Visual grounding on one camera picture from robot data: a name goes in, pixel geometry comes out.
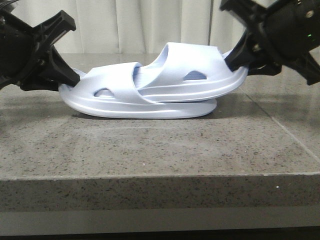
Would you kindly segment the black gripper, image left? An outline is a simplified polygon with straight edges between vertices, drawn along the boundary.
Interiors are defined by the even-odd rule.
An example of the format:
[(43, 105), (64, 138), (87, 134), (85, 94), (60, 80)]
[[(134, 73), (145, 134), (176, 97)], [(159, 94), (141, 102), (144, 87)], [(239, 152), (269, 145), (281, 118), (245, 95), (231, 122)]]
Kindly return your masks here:
[(80, 81), (80, 76), (53, 45), (69, 31), (75, 30), (75, 20), (64, 10), (31, 27), (2, 9), (0, 87), (13, 84), (23, 91), (49, 91), (50, 82), (74, 87)]

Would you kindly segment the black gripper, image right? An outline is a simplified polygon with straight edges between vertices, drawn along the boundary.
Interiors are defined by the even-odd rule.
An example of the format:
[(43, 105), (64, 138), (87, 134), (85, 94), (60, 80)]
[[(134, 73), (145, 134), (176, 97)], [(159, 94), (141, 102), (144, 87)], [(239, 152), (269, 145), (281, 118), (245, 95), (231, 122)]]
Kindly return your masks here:
[(286, 66), (308, 85), (319, 83), (320, 65), (310, 54), (320, 45), (318, 0), (277, 0), (268, 6), (255, 0), (222, 0), (219, 9), (246, 30), (224, 59), (232, 72), (251, 63), (250, 75), (274, 76)]

